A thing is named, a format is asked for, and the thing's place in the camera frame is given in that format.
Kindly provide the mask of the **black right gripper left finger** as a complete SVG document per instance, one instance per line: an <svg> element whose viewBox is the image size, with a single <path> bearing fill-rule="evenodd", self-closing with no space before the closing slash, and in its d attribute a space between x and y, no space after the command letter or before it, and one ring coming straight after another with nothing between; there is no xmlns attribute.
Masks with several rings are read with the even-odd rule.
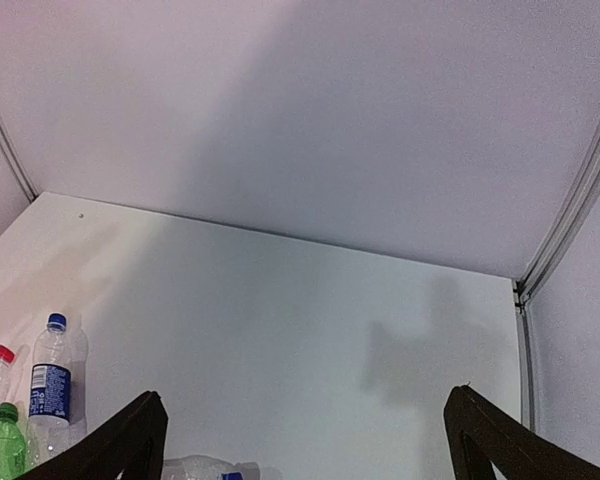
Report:
<svg viewBox="0 0 600 480"><path fill-rule="evenodd" d="M146 391L78 444L25 473L24 479L159 479L168 416Z"/></svg>

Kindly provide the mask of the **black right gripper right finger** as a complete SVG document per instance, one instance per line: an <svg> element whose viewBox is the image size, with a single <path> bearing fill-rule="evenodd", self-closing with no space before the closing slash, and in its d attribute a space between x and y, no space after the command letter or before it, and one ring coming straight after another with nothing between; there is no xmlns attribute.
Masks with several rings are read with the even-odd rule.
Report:
<svg viewBox="0 0 600 480"><path fill-rule="evenodd" d="M472 389L454 387L443 410L457 479L600 479L600 467L544 440Z"/></svg>

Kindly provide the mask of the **clear Pepsi bottle blue label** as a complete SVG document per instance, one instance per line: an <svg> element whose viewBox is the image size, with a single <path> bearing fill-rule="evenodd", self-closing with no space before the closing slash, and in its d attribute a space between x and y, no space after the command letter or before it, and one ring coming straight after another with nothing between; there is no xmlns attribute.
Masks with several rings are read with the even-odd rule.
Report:
<svg viewBox="0 0 600 480"><path fill-rule="evenodd" d="M242 479L261 478L260 468L255 463L233 464L206 455L190 455L183 458L165 460L162 479Z"/></svg>

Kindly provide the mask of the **clear bottle small blue label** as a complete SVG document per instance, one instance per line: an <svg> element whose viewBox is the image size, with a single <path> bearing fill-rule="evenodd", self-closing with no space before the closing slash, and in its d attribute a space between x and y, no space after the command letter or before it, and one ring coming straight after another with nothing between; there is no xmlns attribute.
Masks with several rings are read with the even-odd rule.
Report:
<svg viewBox="0 0 600 480"><path fill-rule="evenodd" d="M88 339L62 313L49 315L32 356L27 420L28 463L38 466L87 434Z"/></svg>

